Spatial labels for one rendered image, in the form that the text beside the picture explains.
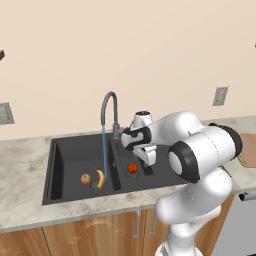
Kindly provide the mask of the black double sink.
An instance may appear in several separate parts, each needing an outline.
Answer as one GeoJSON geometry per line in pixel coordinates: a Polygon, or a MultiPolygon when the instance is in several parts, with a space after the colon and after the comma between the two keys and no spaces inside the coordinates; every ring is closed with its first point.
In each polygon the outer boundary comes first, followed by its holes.
{"type": "Polygon", "coordinates": [[[99,176],[95,169],[104,172],[102,134],[55,138],[51,141],[43,201],[44,205],[74,200],[104,197],[146,189],[184,184],[170,167],[165,145],[156,150],[156,163],[146,165],[110,133],[106,134],[108,179],[97,188],[99,176]],[[135,163],[138,171],[128,172],[135,163]],[[81,175],[89,174],[88,185],[81,183],[81,175]]]}

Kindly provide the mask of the grey dishwasher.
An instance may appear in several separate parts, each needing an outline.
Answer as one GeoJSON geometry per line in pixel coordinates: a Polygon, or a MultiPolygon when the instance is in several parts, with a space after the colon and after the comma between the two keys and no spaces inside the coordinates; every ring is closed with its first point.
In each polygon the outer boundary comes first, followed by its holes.
{"type": "Polygon", "coordinates": [[[212,256],[256,256],[256,200],[234,198],[212,256]]]}

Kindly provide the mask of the brown wooden cutting board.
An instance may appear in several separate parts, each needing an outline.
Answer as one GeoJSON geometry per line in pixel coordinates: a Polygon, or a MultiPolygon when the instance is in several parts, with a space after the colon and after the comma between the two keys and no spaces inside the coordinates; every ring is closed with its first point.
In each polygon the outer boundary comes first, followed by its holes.
{"type": "Polygon", "coordinates": [[[241,134],[242,151],[238,155],[245,168],[256,168],[256,134],[241,134]]]}

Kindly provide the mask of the grey wall outlet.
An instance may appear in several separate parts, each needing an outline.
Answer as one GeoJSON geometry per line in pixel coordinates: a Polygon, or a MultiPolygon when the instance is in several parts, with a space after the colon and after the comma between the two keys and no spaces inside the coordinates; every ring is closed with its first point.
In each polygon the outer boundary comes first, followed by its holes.
{"type": "Polygon", "coordinates": [[[0,125],[14,124],[13,114],[10,108],[10,104],[0,103],[0,125]]]}
{"type": "Polygon", "coordinates": [[[217,87],[213,99],[214,106],[223,106],[227,96],[228,88],[227,87],[217,87]]]}

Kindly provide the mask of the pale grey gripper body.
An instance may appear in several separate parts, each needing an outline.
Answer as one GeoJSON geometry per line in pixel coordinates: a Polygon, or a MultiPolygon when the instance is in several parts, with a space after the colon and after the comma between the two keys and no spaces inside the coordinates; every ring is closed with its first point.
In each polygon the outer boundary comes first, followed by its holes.
{"type": "Polygon", "coordinates": [[[156,150],[157,147],[155,145],[141,145],[136,146],[135,149],[133,150],[133,153],[148,166],[152,166],[156,163],[156,150]]]}

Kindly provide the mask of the blue water stream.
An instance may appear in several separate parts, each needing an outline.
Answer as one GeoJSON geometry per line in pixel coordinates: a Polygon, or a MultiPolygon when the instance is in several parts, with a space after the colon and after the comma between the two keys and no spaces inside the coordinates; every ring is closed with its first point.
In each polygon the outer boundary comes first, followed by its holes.
{"type": "Polygon", "coordinates": [[[105,176],[105,179],[108,179],[106,133],[105,133],[105,125],[104,124],[101,124],[101,132],[102,132],[104,176],[105,176]]]}

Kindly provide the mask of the grey arched sink faucet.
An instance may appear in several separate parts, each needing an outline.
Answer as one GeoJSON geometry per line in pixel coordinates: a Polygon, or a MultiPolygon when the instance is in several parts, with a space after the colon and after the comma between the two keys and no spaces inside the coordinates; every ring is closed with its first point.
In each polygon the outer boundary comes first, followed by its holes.
{"type": "Polygon", "coordinates": [[[118,122],[118,101],[117,101],[117,96],[116,96],[115,92],[113,92],[113,91],[108,92],[103,99],[103,103],[101,106],[100,120],[101,120],[101,125],[104,127],[105,126],[106,108],[107,108],[108,100],[111,97],[113,98],[113,111],[114,111],[114,123],[112,126],[113,127],[113,138],[119,139],[120,138],[120,124],[118,122]]]}

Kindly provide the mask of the yellow banana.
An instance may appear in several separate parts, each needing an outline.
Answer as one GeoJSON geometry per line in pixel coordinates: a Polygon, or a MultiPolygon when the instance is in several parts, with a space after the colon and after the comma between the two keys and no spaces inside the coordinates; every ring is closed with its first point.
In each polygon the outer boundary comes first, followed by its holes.
{"type": "Polygon", "coordinates": [[[105,183],[105,175],[104,172],[102,170],[99,169],[95,169],[95,171],[98,173],[99,176],[99,181],[98,181],[98,185],[97,188],[101,189],[105,183]]]}

